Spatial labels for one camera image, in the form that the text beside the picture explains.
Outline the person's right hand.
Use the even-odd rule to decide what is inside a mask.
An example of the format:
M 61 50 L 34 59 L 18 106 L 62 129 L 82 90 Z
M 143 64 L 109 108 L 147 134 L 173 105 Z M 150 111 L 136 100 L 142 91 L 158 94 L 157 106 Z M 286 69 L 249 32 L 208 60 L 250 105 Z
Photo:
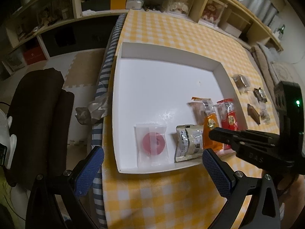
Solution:
M 285 176 L 278 184 L 279 204 L 285 204 L 288 212 L 299 213 L 304 208 L 304 176 Z

